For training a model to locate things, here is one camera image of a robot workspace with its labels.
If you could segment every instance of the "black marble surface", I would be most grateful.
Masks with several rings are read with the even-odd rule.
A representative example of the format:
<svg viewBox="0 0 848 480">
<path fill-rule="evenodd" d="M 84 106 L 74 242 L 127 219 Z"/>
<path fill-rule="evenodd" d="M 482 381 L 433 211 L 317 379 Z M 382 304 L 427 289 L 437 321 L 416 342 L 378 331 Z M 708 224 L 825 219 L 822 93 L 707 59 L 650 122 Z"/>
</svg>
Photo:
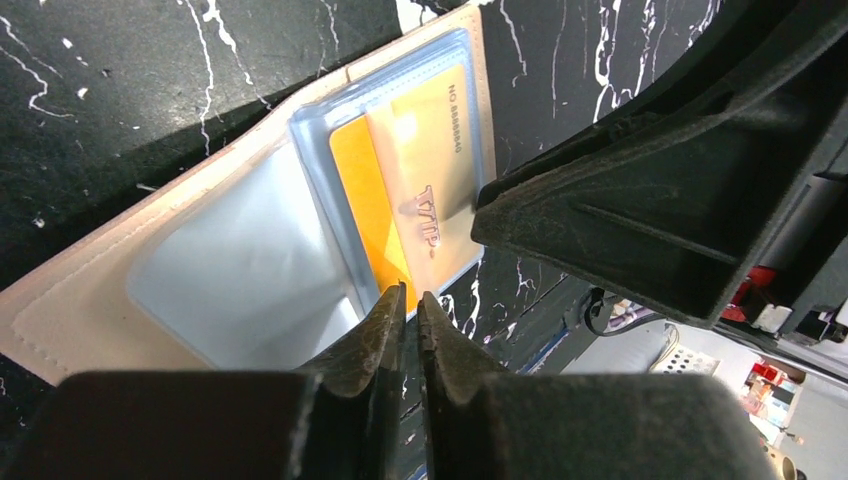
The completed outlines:
<svg viewBox="0 0 848 480">
<path fill-rule="evenodd" d="M 0 287 L 235 140 L 299 86 L 461 3 L 5 2 Z M 644 90 L 719 8 L 719 0 L 485 5 L 498 172 Z M 569 320 L 585 289 L 535 260 L 487 250 L 441 300 L 459 329 L 511 369 L 558 373 L 592 341 Z M 420 473 L 424 460 L 409 353 L 403 475 Z M 50 389 L 0 356 L 0 464 Z"/>
</svg>

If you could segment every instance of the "open wallet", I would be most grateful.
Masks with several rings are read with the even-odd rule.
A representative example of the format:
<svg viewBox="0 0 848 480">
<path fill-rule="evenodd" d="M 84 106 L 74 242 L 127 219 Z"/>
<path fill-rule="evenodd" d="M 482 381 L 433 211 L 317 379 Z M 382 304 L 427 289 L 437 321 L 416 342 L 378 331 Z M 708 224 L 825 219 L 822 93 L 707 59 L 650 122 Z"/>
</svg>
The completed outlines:
<svg viewBox="0 0 848 480">
<path fill-rule="evenodd" d="M 476 5 L 314 81 L 0 294 L 0 350 L 87 370 L 284 370 L 476 263 L 493 180 Z"/>
</svg>

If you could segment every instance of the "beige leather wallet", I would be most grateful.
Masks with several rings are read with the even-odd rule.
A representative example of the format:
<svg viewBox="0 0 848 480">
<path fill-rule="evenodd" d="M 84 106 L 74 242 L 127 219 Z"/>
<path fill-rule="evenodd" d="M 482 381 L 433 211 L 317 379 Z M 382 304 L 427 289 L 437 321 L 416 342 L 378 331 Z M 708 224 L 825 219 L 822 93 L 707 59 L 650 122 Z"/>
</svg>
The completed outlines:
<svg viewBox="0 0 848 480">
<path fill-rule="evenodd" d="M 333 273 L 338 248 L 321 236 L 326 219 L 313 206 L 309 183 L 289 137 L 289 120 L 301 106 L 321 100 L 456 29 L 465 29 L 472 40 L 482 150 L 493 159 L 480 12 L 479 7 L 467 5 L 298 91 L 237 141 L 0 293 L 0 350 L 56 384 L 70 374 L 99 369 L 202 369 L 222 364 L 265 368 L 261 361 L 250 363 L 244 357 L 277 358 L 285 350 L 297 353 L 287 357 L 292 363 L 326 346 L 328 340 L 321 329 L 308 335 L 308 345 L 302 345 L 300 337 L 296 342 L 287 341 L 291 336 L 285 334 L 279 318 L 269 315 L 279 307 L 278 297 L 285 296 L 277 281 L 313 282 L 310 288 L 321 293 L 320 305 L 301 299 L 308 307 L 297 312 L 287 307 L 286 311 L 310 318 L 316 313 L 314 308 L 323 309 L 328 321 L 335 322 L 334 331 L 349 329 L 351 319 L 358 321 L 370 308 L 350 300 L 355 297 L 350 282 Z M 486 176 L 492 178 L 494 171 Z M 259 185 L 259 190 L 273 188 L 276 193 L 256 208 L 258 200 L 251 197 L 254 190 L 245 186 L 251 182 L 254 187 Z M 301 223 L 274 228 L 267 227 L 269 222 L 262 223 L 262 214 L 274 216 L 292 209 L 302 214 Z M 227 215 L 216 217 L 216 211 Z M 251 230 L 256 225 L 258 230 Z M 303 240 L 299 250 L 273 253 L 291 237 Z M 239 250 L 238 255 L 220 253 L 238 242 L 247 242 L 250 248 Z M 216 266 L 207 268 L 199 265 L 203 255 L 198 252 L 202 251 L 219 252 L 216 255 L 227 258 L 216 258 L 212 262 Z M 269 259 L 269 251 L 277 256 Z M 270 264 L 282 267 L 271 271 Z M 323 277 L 308 273 L 321 268 L 330 273 Z M 259 273 L 244 274 L 250 271 Z M 223 293 L 211 300 L 204 298 L 203 289 L 213 284 Z M 157 303 L 161 296 L 173 298 L 173 302 Z M 235 298 L 250 301 L 235 302 Z M 259 324 L 248 329 L 251 336 L 240 336 L 243 329 L 238 325 L 223 333 L 210 327 L 203 341 L 208 342 L 207 351 L 212 355 L 218 355 L 215 346 L 221 342 L 235 342 L 236 347 L 244 344 L 243 351 L 235 348 L 235 353 L 212 359 L 198 354 L 151 312 L 159 317 L 188 318 L 191 327 L 201 331 L 204 321 L 213 317 L 218 324 L 228 318 Z M 305 324 L 285 328 L 295 327 L 310 328 Z M 282 362 L 279 366 L 296 365 Z"/>
</svg>

